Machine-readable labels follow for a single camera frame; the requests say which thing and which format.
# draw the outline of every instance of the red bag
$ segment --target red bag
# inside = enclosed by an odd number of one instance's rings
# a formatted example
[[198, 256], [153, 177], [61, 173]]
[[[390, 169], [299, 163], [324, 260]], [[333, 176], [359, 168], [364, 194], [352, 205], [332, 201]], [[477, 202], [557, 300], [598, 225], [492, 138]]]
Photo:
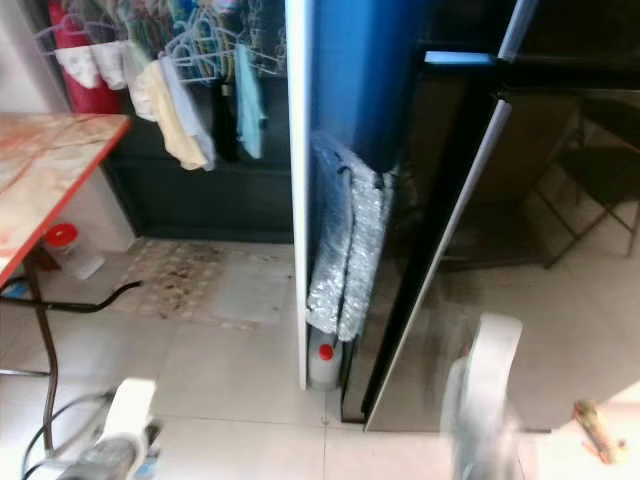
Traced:
[[[67, 12], [62, 7], [60, 0], [49, 0], [51, 25], [60, 25], [63, 21], [65, 24], [64, 28], [55, 31], [56, 47], [71, 48], [90, 45], [91, 41], [85, 33], [70, 34], [74, 31], [79, 32], [82, 27], [74, 25], [70, 18], [65, 20], [66, 15]], [[69, 75], [64, 68], [61, 70], [71, 100], [71, 108], [75, 113], [120, 113], [118, 94], [107, 86], [102, 77], [99, 78], [96, 88], [86, 88]]]

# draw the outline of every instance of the red table edge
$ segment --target red table edge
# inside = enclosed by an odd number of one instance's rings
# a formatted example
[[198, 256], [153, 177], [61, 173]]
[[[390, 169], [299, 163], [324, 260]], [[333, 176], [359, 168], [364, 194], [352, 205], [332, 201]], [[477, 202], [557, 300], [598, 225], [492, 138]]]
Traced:
[[109, 155], [111, 150], [116, 146], [116, 144], [122, 139], [125, 133], [131, 128], [131, 120], [124, 117], [124, 122], [120, 126], [118, 130], [114, 133], [113, 137], [109, 139], [107, 143], [105, 143], [102, 150], [98, 152], [92, 162], [88, 165], [84, 172], [78, 177], [78, 179], [71, 185], [71, 187], [65, 192], [60, 201], [51, 209], [49, 214], [45, 217], [45, 219], [38, 225], [38, 227], [33, 231], [33, 233], [29, 236], [26, 242], [22, 244], [22, 246], [18, 249], [13, 258], [7, 263], [4, 270], [0, 272], [0, 286], [2, 286], [11, 276], [11, 274], [15, 271], [16, 268], [22, 263], [24, 258], [27, 256], [29, 251], [35, 246], [35, 244], [40, 240], [40, 237], [44, 235], [50, 223], [55, 220], [55, 218], [60, 214], [62, 209], [69, 203], [71, 198], [76, 194], [76, 192], [80, 189], [80, 187], [87, 181], [89, 176], [96, 170], [98, 165], [100, 165], [104, 159]]

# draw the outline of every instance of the metal chair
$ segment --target metal chair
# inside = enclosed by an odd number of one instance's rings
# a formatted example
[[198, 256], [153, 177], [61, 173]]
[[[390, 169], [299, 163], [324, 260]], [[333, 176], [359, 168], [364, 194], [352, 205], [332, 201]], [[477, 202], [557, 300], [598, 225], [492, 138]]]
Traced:
[[[586, 121], [608, 131], [626, 145], [587, 145]], [[577, 147], [570, 147], [572, 142], [575, 142]], [[613, 217], [629, 231], [627, 255], [630, 256], [640, 225], [640, 110], [615, 100], [584, 100], [580, 105], [578, 128], [561, 147], [553, 163], [559, 164], [581, 191], [600, 204], [603, 211], [582, 230], [575, 230], [539, 188], [543, 173], [534, 185], [534, 191], [572, 236], [571, 241], [551, 258], [545, 268], [550, 268], [564, 257], [607, 216]], [[627, 224], [614, 211], [618, 205], [629, 201], [636, 202], [632, 225]]]

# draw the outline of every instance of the yellow cloth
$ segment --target yellow cloth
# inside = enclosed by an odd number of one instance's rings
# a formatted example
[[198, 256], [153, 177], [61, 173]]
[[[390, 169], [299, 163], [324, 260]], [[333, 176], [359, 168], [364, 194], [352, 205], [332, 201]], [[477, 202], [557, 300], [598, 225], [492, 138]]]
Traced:
[[147, 65], [143, 75], [146, 76], [147, 93], [151, 99], [154, 116], [162, 131], [164, 148], [187, 170], [207, 165], [207, 159], [198, 143], [185, 131], [180, 122], [160, 62], [154, 60]]

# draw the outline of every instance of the red cap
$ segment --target red cap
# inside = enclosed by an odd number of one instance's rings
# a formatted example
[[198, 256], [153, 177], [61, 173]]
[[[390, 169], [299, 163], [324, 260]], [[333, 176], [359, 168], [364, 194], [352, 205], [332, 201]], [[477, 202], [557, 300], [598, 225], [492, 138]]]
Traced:
[[327, 343], [323, 343], [318, 349], [318, 355], [320, 355], [320, 358], [323, 360], [331, 360], [333, 358], [333, 347]]
[[78, 229], [71, 223], [61, 223], [51, 227], [45, 240], [52, 247], [66, 247], [78, 237]]

